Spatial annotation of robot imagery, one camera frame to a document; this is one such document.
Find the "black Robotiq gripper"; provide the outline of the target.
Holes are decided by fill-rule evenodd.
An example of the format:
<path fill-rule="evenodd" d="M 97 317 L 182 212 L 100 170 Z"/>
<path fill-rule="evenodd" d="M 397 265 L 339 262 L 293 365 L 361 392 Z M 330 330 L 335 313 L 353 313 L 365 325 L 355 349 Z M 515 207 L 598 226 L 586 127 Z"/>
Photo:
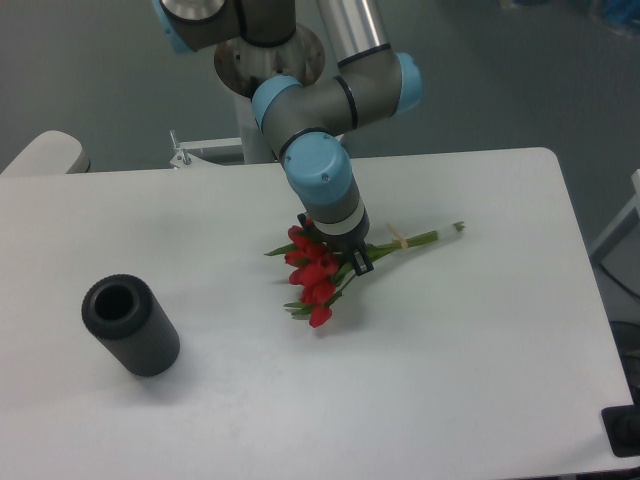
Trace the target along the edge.
<path fill-rule="evenodd" d="M 331 250 L 348 253 L 349 262 L 357 276 L 365 275 L 374 270 L 365 241 L 366 235 L 369 233 L 369 222 L 360 222 L 347 233 L 332 235 L 319 230 L 306 212 L 298 214 L 297 220 L 303 230 L 316 233 Z"/>

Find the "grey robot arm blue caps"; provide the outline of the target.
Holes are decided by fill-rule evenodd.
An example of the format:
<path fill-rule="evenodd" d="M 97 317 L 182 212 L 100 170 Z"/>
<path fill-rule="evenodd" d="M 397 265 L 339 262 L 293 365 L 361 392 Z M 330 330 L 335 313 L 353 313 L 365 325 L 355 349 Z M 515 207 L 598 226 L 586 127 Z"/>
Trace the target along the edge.
<path fill-rule="evenodd" d="M 375 1 L 318 4 L 338 67 L 310 83 L 293 1 L 156 1 L 177 51 L 233 46 L 254 121 L 323 240 L 357 275 L 372 271 L 369 218 L 339 136 L 416 106 L 420 70 L 395 52 Z"/>

